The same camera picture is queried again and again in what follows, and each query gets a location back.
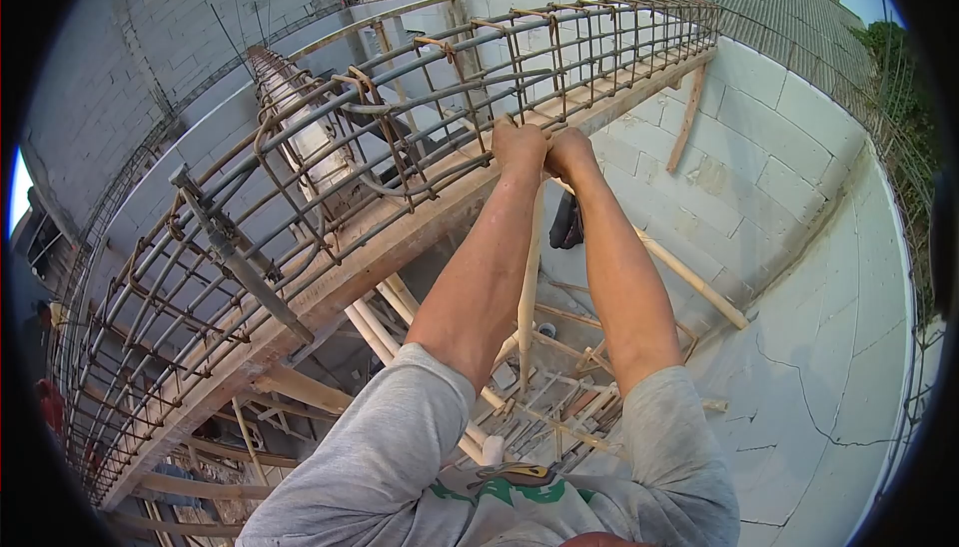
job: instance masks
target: forearm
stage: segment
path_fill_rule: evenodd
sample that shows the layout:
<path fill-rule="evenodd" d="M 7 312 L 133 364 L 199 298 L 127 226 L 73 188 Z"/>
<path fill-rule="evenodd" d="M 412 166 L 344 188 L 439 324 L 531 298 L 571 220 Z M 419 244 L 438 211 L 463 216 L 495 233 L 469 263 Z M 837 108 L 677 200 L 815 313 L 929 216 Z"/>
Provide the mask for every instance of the forearm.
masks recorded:
<path fill-rule="evenodd" d="M 407 334 L 466 376 L 477 394 L 516 319 L 539 183 L 540 171 L 532 169 L 499 178 Z"/>
<path fill-rule="evenodd" d="M 663 280 L 598 173 L 573 186 L 583 216 L 586 271 L 617 384 L 627 395 L 651 373 L 682 363 Z"/>

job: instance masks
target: hand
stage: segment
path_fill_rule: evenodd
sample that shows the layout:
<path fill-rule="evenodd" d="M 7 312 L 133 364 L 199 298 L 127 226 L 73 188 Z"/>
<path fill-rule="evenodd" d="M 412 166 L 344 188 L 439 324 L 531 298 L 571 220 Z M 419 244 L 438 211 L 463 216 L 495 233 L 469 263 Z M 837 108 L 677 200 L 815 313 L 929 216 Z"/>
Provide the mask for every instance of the hand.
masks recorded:
<path fill-rule="evenodd" d="M 517 128 L 506 116 L 493 123 L 493 155 L 502 175 L 540 175 L 551 133 L 534 124 Z"/>
<path fill-rule="evenodd" d="M 593 142 L 575 127 L 569 127 L 553 138 L 545 167 L 547 172 L 570 185 L 590 175 L 602 176 L 593 153 Z"/>

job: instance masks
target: dark fabric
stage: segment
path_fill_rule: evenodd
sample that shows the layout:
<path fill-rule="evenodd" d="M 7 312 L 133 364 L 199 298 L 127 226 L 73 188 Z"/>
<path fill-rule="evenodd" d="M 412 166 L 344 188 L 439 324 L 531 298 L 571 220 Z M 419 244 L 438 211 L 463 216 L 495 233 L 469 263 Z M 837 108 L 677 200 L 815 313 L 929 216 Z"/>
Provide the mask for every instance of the dark fabric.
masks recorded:
<path fill-rule="evenodd" d="M 555 250 L 569 250 L 583 242 L 583 223 L 579 216 L 576 196 L 564 191 L 549 229 L 549 246 Z"/>

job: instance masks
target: brick wall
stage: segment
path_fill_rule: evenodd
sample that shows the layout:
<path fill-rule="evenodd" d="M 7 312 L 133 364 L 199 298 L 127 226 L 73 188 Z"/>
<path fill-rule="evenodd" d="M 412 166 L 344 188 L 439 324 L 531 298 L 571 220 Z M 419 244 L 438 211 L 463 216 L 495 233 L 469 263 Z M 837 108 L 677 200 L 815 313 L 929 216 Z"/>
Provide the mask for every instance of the brick wall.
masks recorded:
<path fill-rule="evenodd" d="M 237 63 L 209 4 L 243 50 L 261 26 L 284 37 L 339 1 L 76 0 L 21 141 L 38 190 L 77 227 L 150 129 Z"/>

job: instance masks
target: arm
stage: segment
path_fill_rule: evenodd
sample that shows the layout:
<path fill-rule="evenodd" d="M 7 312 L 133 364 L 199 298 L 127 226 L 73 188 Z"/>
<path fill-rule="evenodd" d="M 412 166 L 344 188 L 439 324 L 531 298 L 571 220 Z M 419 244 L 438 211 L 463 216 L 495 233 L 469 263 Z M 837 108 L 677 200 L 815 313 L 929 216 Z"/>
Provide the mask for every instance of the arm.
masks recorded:
<path fill-rule="evenodd" d="M 419 343 L 466 376 L 477 394 L 516 320 L 545 135 L 535 125 L 517 129 L 500 119 L 493 128 L 493 153 L 502 169 L 499 181 L 407 334 L 408 343 Z"/>
<path fill-rule="evenodd" d="M 623 396 L 643 378 L 682 364 L 663 280 L 603 179 L 589 138 L 559 133 L 546 165 L 576 192 L 586 235 L 586 274 Z"/>

